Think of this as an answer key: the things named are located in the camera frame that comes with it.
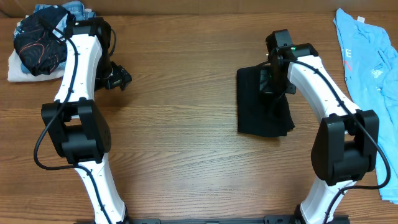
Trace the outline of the black t-shirt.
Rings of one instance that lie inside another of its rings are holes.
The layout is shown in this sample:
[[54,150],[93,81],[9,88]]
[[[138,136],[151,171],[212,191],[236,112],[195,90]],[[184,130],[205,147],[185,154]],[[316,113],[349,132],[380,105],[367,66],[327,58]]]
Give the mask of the black t-shirt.
[[286,136],[295,125],[284,93],[264,93],[270,66],[240,68],[236,74],[238,132],[267,138]]

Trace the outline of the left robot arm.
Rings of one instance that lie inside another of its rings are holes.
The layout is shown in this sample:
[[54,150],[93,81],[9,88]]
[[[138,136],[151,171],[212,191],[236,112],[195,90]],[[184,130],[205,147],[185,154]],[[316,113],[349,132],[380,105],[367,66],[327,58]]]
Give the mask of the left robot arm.
[[95,213],[93,223],[129,223],[109,165],[111,131],[94,93],[125,90],[132,76],[110,59],[116,34],[102,17],[69,22],[63,37],[65,73],[53,103],[42,106],[45,128],[38,140],[48,134],[57,154],[67,160],[55,170],[74,169],[80,176]]

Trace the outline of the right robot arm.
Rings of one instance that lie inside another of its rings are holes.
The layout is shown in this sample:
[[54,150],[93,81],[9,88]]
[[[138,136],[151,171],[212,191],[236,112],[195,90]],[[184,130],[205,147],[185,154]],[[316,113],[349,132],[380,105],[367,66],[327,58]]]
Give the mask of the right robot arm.
[[268,215],[265,223],[349,223],[334,212],[348,190],[376,165],[379,119],[363,111],[327,74],[311,44],[295,45],[288,30],[266,38],[270,71],[260,77],[260,96],[274,107],[300,91],[319,121],[311,151],[316,174],[310,192],[292,215]]

